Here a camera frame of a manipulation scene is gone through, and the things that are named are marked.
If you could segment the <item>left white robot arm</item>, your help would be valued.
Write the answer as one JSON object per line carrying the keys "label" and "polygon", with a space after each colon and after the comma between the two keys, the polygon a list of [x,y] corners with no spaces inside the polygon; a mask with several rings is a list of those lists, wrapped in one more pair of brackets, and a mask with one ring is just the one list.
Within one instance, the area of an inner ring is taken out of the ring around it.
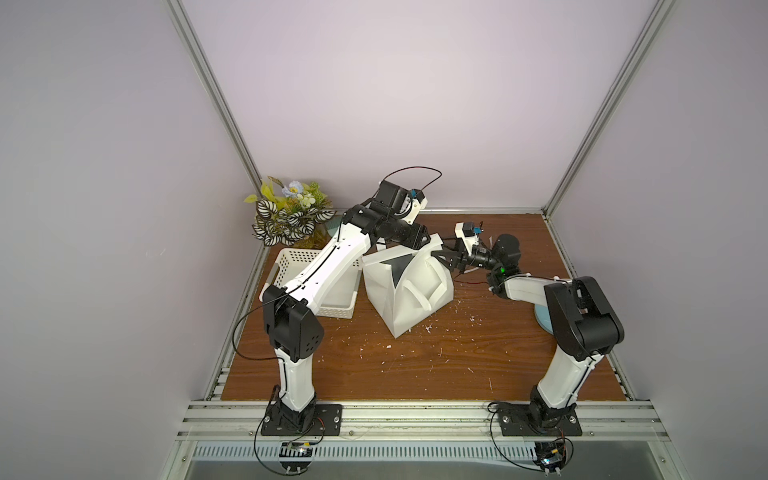
{"label": "left white robot arm", "polygon": [[427,205],[421,189],[406,190],[387,180],[374,196],[348,209],[335,236],[320,254],[285,285],[261,295],[269,343],[278,358],[279,416],[298,430],[314,418],[316,391],[312,357],[324,337],[317,318],[323,300],[343,274],[383,239],[415,250],[429,242],[425,226],[415,222]]}

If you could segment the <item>white insulated delivery bag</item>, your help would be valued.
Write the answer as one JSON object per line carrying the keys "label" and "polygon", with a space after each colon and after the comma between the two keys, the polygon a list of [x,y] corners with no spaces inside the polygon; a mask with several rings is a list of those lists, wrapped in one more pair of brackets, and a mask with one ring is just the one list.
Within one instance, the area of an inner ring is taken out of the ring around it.
{"label": "white insulated delivery bag", "polygon": [[418,250],[399,245],[362,257],[368,300],[393,337],[453,300],[450,271],[432,256],[442,246],[440,236],[433,234]]}

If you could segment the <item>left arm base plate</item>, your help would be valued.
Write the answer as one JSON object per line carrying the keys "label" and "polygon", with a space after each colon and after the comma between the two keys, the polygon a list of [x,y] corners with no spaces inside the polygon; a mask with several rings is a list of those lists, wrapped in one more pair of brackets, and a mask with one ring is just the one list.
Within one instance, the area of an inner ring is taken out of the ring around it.
{"label": "left arm base plate", "polygon": [[338,436],[341,431],[343,406],[334,403],[310,403],[301,412],[281,402],[271,405],[259,428],[262,436]]}

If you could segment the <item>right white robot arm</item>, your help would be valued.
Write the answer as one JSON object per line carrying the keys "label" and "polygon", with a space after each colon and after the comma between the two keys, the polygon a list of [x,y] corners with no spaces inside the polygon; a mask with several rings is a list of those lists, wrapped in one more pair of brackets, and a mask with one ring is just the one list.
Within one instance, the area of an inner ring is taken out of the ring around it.
{"label": "right white robot arm", "polygon": [[554,356],[544,377],[533,387],[528,405],[512,405],[505,414],[516,414],[537,432],[553,430],[560,422],[573,425],[581,387],[625,337],[623,325],[598,281],[591,276],[543,278],[522,272],[520,243],[510,234],[500,235],[487,248],[474,233],[461,233],[452,248],[443,247],[432,256],[451,271],[484,269],[494,295],[547,309],[556,342]]}

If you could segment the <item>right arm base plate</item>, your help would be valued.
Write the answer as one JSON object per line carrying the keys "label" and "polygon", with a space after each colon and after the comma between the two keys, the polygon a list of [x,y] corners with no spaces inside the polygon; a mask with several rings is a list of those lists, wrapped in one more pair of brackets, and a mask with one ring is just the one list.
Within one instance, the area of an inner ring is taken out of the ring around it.
{"label": "right arm base plate", "polygon": [[494,409],[498,415],[497,422],[505,437],[579,437],[583,435],[575,405],[564,409],[553,409],[536,403],[498,402],[490,408]]}

